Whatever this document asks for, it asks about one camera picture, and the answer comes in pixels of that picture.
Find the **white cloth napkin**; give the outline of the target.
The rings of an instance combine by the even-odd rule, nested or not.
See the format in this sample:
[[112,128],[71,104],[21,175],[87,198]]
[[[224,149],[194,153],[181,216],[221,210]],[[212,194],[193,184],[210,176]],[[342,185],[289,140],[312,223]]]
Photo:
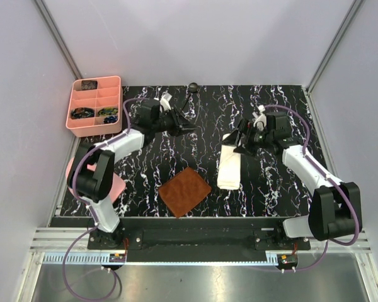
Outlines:
[[234,147],[222,145],[217,187],[225,190],[237,190],[241,182],[241,155],[234,152]]

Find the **black spoon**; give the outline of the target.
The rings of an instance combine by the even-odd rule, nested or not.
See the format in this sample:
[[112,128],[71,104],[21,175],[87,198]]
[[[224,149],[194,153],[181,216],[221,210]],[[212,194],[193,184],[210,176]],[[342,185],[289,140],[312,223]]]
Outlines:
[[199,88],[199,85],[196,83],[196,82],[191,82],[189,85],[188,85],[188,96],[186,97],[185,99],[185,103],[184,105],[181,107],[181,111],[183,111],[185,109],[185,107],[187,106],[190,98],[196,94],[198,92],[198,88]]

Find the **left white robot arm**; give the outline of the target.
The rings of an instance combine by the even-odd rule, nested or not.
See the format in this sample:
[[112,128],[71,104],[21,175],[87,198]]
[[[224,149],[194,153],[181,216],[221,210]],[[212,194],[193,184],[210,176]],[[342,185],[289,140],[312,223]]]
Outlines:
[[171,107],[167,99],[132,98],[125,100],[122,108],[127,128],[109,140],[80,145],[67,175],[68,188],[93,217],[91,231],[101,236],[109,249],[117,249],[123,243],[120,218],[110,197],[114,165],[148,146],[158,133],[178,137],[197,128],[181,111]]

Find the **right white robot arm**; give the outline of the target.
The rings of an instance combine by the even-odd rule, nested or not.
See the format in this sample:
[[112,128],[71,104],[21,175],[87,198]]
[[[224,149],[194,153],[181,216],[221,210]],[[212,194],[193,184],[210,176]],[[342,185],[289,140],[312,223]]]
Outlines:
[[250,157],[256,157],[260,149],[270,150],[310,192],[308,215],[284,220],[273,234],[278,248],[288,249],[301,237],[353,245],[362,231],[360,189],[330,173],[308,151],[307,142],[293,136],[290,111],[279,106],[277,112],[265,112],[260,106],[252,120],[242,119],[222,143],[235,154]]

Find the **black marble patterned mat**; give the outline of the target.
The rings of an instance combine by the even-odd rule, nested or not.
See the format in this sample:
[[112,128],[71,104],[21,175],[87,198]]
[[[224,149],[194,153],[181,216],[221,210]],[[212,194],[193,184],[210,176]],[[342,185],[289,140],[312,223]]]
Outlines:
[[[156,98],[172,95],[181,108],[188,96],[186,86],[126,86],[123,97]],[[261,104],[286,106],[292,133],[308,140],[310,153],[325,167],[326,147],[319,134],[314,108],[298,85],[202,86],[183,110],[197,130],[181,137],[158,134],[146,148],[115,166],[126,188],[114,205],[121,217],[169,217],[170,210],[158,189],[187,167],[211,187],[207,197],[189,212],[194,217],[302,216],[309,211],[311,196],[300,179],[272,153],[260,150],[254,158],[241,159],[241,183],[234,191],[217,187],[222,137],[242,118],[250,118]]]

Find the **brown folded cloth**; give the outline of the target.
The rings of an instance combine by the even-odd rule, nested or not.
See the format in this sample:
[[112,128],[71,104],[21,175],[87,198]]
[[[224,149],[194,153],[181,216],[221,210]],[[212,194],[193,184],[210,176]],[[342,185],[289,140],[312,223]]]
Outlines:
[[211,187],[191,167],[177,173],[163,184],[158,193],[176,218],[186,215],[211,192]]

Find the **pink baseball cap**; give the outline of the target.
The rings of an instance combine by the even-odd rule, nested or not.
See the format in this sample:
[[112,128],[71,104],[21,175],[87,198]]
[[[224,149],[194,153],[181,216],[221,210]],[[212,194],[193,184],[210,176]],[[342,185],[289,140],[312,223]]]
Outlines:
[[[65,179],[67,179],[67,177],[69,176],[73,161],[74,161],[74,157],[70,159],[67,164],[66,171],[65,171]],[[112,205],[116,204],[117,199],[121,196],[125,188],[126,188],[125,181],[118,174],[113,173],[113,183],[112,183],[112,187],[109,193],[110,199],[112,201]]]

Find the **pink divided organizer tray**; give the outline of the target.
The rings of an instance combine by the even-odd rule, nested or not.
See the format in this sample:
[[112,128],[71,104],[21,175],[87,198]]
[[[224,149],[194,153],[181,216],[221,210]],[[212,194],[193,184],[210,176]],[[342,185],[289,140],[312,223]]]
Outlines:
[[66,128],[76,137],[118,133],[122,129],[122,82],[119,76],[74,81]]

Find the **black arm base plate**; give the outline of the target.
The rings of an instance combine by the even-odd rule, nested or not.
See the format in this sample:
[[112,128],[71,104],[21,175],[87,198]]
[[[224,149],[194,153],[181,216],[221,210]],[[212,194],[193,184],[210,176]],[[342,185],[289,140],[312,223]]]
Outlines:
[[122,218],[112,235],[93,231],[90,250],[127,248],[127,261],[172,264],[254,262],[270,264],[268,252],[303,252],[305,238],[285,238],[281,218]]

